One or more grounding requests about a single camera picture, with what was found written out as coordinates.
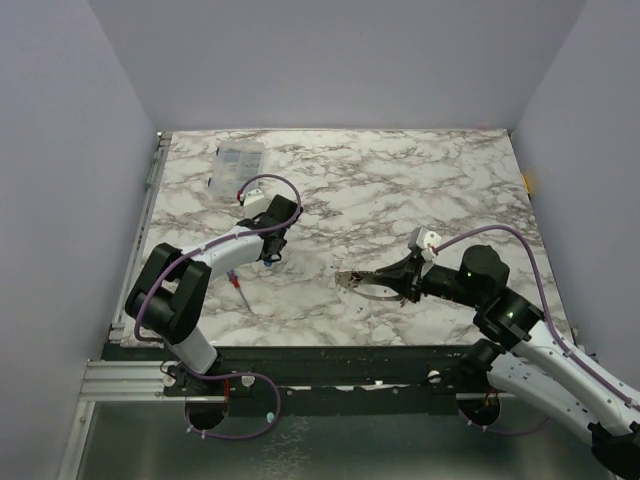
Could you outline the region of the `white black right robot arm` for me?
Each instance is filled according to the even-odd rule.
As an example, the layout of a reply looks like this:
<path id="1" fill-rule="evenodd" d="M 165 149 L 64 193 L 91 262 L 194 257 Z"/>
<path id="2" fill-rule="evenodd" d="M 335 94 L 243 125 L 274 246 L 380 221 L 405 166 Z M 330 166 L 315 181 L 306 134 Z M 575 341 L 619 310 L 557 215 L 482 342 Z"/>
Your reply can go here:
<path id="1" fill-rule="evenodd" d="M 483 334 L 459 367 L 461 383 L 487 385 L 532 404 L 591 446 L 622 479 L 639 476 L 639 392 L 553 331 L 543 312 L 507 286 L 508 266 L 489 246 L 468 248 L 458 269 L 414 252 L 367 281 L 416 302 L 434 296 L 471 307 Z"/>

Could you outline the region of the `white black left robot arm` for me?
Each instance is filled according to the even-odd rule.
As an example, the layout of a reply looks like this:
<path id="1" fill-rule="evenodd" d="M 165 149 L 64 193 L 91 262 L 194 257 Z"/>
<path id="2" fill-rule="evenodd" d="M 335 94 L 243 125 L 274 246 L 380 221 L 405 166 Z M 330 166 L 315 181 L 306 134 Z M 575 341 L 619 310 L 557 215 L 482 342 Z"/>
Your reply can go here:
<path id="1" fill-rule="evenodd" d="M 214 364 L 218 353 L 198 327 L 209 282 L 245 264 L 280 260 L 286 232 L 302 211 L 300 204 L 277 195 L 264 212 L 200 246 L 161 243 L 151 251 L 124 310 L 188 367 L 186 382 L 195 392 L 210 394 L 221 380 Z"/>

